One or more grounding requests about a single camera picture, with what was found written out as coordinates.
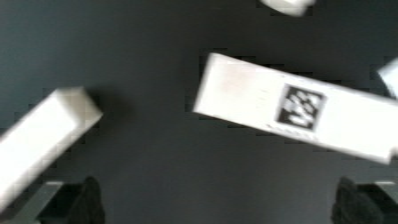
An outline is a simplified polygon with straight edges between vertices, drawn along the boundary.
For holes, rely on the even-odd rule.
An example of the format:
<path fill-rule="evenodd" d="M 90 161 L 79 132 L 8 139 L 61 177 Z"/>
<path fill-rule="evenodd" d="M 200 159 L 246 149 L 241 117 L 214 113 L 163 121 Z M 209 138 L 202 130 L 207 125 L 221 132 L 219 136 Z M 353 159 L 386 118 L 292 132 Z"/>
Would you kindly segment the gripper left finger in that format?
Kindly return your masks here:
<path fill-rule="evenodd" d="M 106 224 L 100 182 L 49 182 L 40 188 L 12 224 Z"/>

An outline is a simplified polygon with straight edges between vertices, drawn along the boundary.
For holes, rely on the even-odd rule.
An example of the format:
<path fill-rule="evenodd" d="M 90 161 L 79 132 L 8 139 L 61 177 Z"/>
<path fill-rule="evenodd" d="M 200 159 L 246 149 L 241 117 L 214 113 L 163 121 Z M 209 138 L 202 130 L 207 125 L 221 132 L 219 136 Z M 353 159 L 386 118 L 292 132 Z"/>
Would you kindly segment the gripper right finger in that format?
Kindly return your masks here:
<path fill-rule="evenodd" d="M 398 224 L 398 182 L 356 183 L 340 179 L 333 224 Z"/>

